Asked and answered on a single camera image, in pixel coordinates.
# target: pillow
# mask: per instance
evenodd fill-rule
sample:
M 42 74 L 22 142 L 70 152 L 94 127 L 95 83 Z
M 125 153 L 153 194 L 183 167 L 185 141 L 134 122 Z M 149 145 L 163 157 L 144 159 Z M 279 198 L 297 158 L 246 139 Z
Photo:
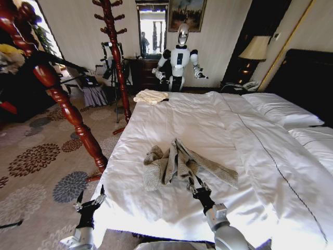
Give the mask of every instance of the pillow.
M 316 115 L 276 94 L 253 93 L 242 97 L 263 116 L 285 128 L 305 128 L 324 124 Z
M 333 175 L 333 129 L 291 129 L 289 133 Z

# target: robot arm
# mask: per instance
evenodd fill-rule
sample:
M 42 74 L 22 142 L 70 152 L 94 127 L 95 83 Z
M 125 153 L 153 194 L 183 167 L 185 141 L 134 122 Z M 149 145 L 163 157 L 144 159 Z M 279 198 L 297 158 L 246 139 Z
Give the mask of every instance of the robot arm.
M 161 81 L 161 83 L 165 82 L 165 73 L 160 71 L 160 68 L 163 67 L 163 65 L 165 64 L 165 62 L 167 60 L 169 60 L 171 57 L 171 51 L 166 49 L 163 52 L 163 55 L 161 56 L 161 59 L 158 61 L 157 64 L 157 69 L 152 69 L 152 73 L 156 76 L 157 79 L 159 79 Z
M 196 49 L 192 50 L 190 53 L 190 58 L 193 63 L 193 73 L 195 78 L 205 78 L 208 79 L 204 74 L 202 74 L 202 68 L 200 68 L 200 65 L 198 63 L 198 51 Z
M 83 191 L 78 197 L 77 202 L 74 204 L 75 209 L 81 214 L 80 223 L 76 227 L 74 235 L 62 239 L 60 242 L 69 249 L 75 250 L 92 250 L 93 242 L 93 229 L 94 229 L 94 212 L 100 207 L 105 200 L 104 186 L 100 190 L 100 195 L 93 201 L 81 204 Z
M 200 188 L 196 189 L 194 181 L 189 178 L 189 189 L 194 199 L 200 200 L 203 206 L 203 213 L 206 215 L 209 227 L 214 232 L 216 250 L 252 250 L 243 234 L 236 228 L 230 226 L 228 221 L 227 208 L 223 203 L 215 204 L 210 198 L 211 190 L 206 183 L 197 177 Z

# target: floral patterned carpet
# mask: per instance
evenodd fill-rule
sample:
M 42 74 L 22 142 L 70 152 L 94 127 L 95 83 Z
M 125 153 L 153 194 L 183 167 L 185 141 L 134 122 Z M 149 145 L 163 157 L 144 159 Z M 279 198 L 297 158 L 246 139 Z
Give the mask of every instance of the floral patterned carpet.
M 116 123 L 115 104 L 85 107 L 76 90 L 71 101 L 109 158 L 120 137 L 112 131 L 125 125 L 124 115 Z M 0 157 L 0 225 L 23 220 L 0 229 L 1 249 L 66 249 L 59 240 L 71 235 L 80 219 L 73 203 L 82 190 L 83 201 L 90 200 L 97 181 L 85 179 L 97 168 L 58 105 L 0 131 Z M 108 230 L 100 249 L 137 244 L 131 233 Z

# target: window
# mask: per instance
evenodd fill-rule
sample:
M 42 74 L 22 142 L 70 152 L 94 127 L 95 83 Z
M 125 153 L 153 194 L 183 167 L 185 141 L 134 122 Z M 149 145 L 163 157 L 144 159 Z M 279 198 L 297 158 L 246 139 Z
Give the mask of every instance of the window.
M 60 49 L 59 49 L 59 47 L 58 47 L 58 45 L 56 43 L 56 40 L 54 39 L 54 37 L 53 37 L 53 35 L 51 33 L 51 30 L 48 27 L 47 22 L 45 21 L 45 17 L 43 15 L 43 13 L 41 12 L 39 4 L 35 0 L 24 0 L 22 2 L 28 2 L 29 4 L 31 4 L 32 7 L 35 9 L 36 15 L 38 15 L 38 16 L 40 16 L 42 18 L 42 21 L 39 22 L 39 23 L 37 23 L 37 25 L 46 30 L 46 34 L 45 35 L 46 35 L 46 38 L 48 39 L 48 42 L 51 44 L 52 51 L 53 51 L 53 53 L 51 53 L 51 54 L 54 54 L 55 56 L 57 56 L 59 58 L 62 58 Z
M 166 44 L 168 1 L 166 3 L 161 1 L 136 2 L 141 56 L 150 58 L 154 55 L 161 55 Z

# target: lamp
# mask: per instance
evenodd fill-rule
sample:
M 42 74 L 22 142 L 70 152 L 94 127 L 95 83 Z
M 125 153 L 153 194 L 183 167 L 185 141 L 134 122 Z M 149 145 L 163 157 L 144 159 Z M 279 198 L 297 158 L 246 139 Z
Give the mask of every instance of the lamp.
M 266 60 L 270 38 L 270 36 L 263 35 L 254 36 L 246 49 L 238 56 L 246 60 L 246 64 L 238 71 L 238 84 L 248 82 L 258 63 Z

